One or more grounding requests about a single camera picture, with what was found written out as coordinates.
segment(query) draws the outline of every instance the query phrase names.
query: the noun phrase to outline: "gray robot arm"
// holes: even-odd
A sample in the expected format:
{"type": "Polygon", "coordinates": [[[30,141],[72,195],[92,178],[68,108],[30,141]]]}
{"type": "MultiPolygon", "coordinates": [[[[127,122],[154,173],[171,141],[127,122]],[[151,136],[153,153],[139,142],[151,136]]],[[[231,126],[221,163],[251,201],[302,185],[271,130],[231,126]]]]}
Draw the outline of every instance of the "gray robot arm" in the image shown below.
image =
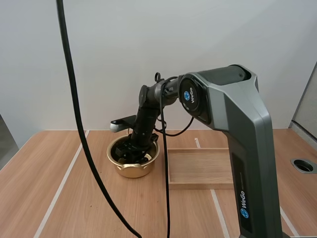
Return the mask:
{"type": "Polygon", "coordinates": [[[257,76],[231,65],[144,85],[134,130],[124,148],[144,150],[151,143],[163,83],[164,106],[179,98],[190,115],[228,138],[240,238],[288,237],[279,212],[272,124],[258,93],[257,76]]]}

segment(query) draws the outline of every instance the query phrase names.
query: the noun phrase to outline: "white line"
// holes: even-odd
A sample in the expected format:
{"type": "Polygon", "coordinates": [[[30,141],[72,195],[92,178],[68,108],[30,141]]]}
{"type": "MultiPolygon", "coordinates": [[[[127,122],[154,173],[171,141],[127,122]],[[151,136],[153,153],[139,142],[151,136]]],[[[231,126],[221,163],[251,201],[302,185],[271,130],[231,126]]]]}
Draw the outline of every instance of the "white line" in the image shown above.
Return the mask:
{"type": "MultiPolygon", "coordinates": [[[[89,130],[86,130],[86,133],[85,133],[85,137],[86,138],[87,138],[88,134],[89,134],[89,130]]],[[[78,150],[76,151],[76,154],[74,155],[74,158],[71,161],[71,163],[70,163],[70,165],[69,165],[69,167],[68,167],[68,169],[67,169],[67,171],[66,171],[66,173],[64,175],[64,178],[61,181],[61,183],[60,183],[60,185],[58,187],[58,190],[55,193],[55,196],[54,196],[49,208],[48,208],[45,216],[43,217],[43,220],[42,220],[38,230],[36,231],[36,233],[34,235],[34,238],[39,238],[40,237],[41,232],[42,232],[46,222],[48,221],[48,219],[50,217],[50,214],[51,214],[51,212],[52,212],[52,210],[53,210],[53,208],[54,208],[54,206],[55,206],[55,204],[57,202],[57,199],[58,199],[58,197],[59,197],[59,195],[60,195],[60,193],[61,193],[61,191],[62,191],[62,189],[63,189],[63,187],[64,187],[64,185],[66,183],[66,181],[67,181],[67,178],[68,178],[68,176],[69,176],[69,174],[70,174],[70,172],[71,172],[71,170],[72,170],[72,168],[73,168],[73,166],[74,166],[74,164],[75,164],[75,162],[77,160],[77,157],[78,157],[78,155],[79,155],[79,153],[80,153],[82,148],[83,148],[83,145],[80,143],[80,145],[78,147],[78,150]]]]}
{"type": "Polygon", "coordinates": [[[199,144],[198,138],[195,138],[195,142],[196,142],[197,148],[200,148],[200,144],[199,144]]]}
{"type": "Polygon", "coordinates": [[[280,208],[280,211],[281,211],[281,215],[282,215],[284,221],[286,222],[286,224],[288,225],[289,229],[291,230],[291,232],[294,234],[294,236],[299,237],[299,234],[298,234],[297,230],[295,229],[295,227],[293,226],[291,221],[288,219],[288,217],[285,214],[285,212],[283,211],[282,207],[279,207],[279,208],[280,208]]]}
{"type": "Polygon", "coordinates": [[[217,213],[218,213],[218,217],[219,217],[219,221],[220,221],[220,224],[221,224],[223,236],[224,236],[224,238],[230,238],[229,232],[228,232],[228,228],[227,228],[226,222],[224,220],[224,217],[223,217],[223,214],[222,214],[219,202],[218,202],[217,194],[216,194],[214,189],[211,189],[211,195],[212,195],[213,202],[214,202],[214,205],[215,205],[217,213]]]}

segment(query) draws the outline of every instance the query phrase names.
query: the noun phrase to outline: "wooden table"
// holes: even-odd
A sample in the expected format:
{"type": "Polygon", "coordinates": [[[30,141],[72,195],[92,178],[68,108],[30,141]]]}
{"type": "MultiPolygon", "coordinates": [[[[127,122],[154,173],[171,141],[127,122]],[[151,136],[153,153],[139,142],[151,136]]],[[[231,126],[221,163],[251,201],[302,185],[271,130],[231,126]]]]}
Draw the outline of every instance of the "wooden table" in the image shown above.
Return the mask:
{"type": "MultiPolygon", "coordinates": [[[[106,157],[107,145],[124,132],[87,131],[90,150],[115,204],[144,238],[166,237],[164,163],[138,179],[123,178],[106,157]]],[[[290,163],[317,152],[290,129],[274,131],[283,230],[290,236],[317,235],[317,174],[290,163]]],[[[168,138],[169,148],[227,147],[212,130],[189,130],[168,138]]],[[[233,190],[171,190],[172,238],[236,238],[233,190]]],[[[115,216],[95,182],[76,131],[34,135],[0,171],[1,238],[134,237],[115,216]]]]}

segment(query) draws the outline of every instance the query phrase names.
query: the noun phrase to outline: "gold bowl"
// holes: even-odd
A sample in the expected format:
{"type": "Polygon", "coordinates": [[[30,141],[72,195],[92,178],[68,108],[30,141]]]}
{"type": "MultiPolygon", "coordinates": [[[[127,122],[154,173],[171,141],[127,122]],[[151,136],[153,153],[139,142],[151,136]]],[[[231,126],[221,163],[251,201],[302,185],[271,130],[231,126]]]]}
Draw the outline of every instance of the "gold bowl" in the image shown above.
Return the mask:
{"type": "Polygon", "coordinates": [[[154,167],[155,159],[159,155],[159,144],[156,141],[156,142],[153,142],[153,144],[150,146],[150,149],[145,155],[145,157],[147,157],[149,161],[142,164],[121,164],[114,159],[115,157],[114,146],[119,142],[123,142],[127,140],[128,136],[129,135],[124,135],[113,140],[107,148],[107,156],[109,160],[113,163],[115,169],[120,175],[126,178],[139,178],[139,177],[145,176],[149,172],[151,172],[151,170],[154,167]]]}

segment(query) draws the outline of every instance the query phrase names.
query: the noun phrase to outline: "wooden box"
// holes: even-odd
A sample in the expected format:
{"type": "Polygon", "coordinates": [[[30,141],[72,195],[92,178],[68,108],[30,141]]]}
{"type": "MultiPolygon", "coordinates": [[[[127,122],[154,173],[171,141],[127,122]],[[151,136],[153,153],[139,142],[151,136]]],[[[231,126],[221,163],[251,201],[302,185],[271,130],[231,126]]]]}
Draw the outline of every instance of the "wooden box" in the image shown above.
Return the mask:
{"type": "Polygon", "coordinates": [[[233,189],[228,148],[168,149],[169,189],[233,189]]]}

